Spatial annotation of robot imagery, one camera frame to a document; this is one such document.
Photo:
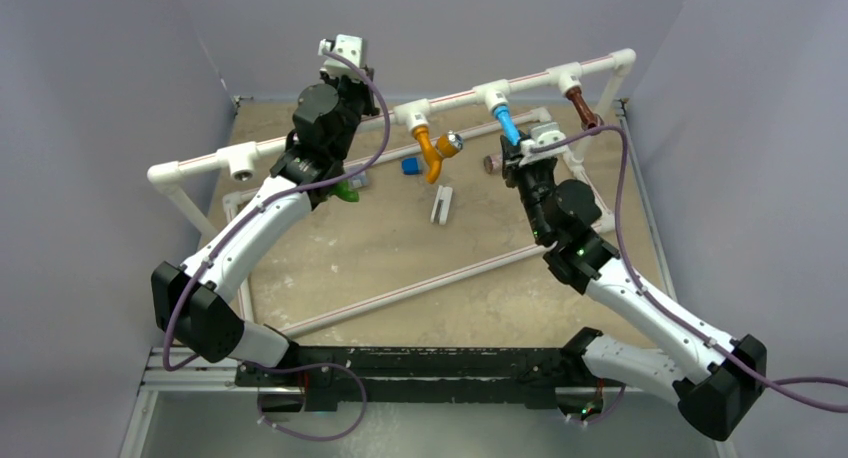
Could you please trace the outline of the blue faucet chrome knob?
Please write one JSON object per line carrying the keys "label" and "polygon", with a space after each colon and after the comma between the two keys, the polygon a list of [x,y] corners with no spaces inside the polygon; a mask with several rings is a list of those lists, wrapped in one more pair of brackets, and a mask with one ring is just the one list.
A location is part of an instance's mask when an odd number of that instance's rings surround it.
{"label": "blue faucet chrome knob", "polygon": [[504,136],[511,146],[517,146],[521,140],[521,135],[518,127],[513,121],[512,115],[510,113],[509,107],[507,104],[497,105],[492,110],[493,116],[500,123]]}

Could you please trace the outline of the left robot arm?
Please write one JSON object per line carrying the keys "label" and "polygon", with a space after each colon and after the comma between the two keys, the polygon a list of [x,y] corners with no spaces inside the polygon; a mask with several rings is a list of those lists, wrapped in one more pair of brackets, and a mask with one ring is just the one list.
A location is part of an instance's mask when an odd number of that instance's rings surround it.
{"label": "left robot arm", "polygon": [[174,342],[180,342],[194,358],[210,363],[233,358],[258,364],[260,375],[275,387],[295,380],[298,360],[287,353],[292,342],[268,326],[239,317],[229,302],[295,223],[331,196],[353,199],[346,184],[353,174],[344,161],[363,118],[378,115],[384,103],[372,70],[345,64],[340,71],[322,71],[320,83],[301,92],[285,150],[254,199],[182,264],[163,262],[153,271],[154,311],[165,333],[166,370],[179,369],[170,353]]}

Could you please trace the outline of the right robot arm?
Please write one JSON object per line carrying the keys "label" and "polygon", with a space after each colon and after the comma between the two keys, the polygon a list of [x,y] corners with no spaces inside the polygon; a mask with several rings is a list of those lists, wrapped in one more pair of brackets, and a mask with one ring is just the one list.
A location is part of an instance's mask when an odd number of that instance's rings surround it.
{"label": "right robot arm", "polygon": [[734,337],[683,308],[644,278],[622,241],[597,233],[591,187],[556,182],[551,146],[501,137],[502,176],[518,191],[536,244],[560,283],[604,305],[648,337],[654,348],[626,347],[601,332],[564,354],[561,370],[576,385],[611,378],[674,405],[695,430],[727,440],[762,396],[767,349],[752,335]]}

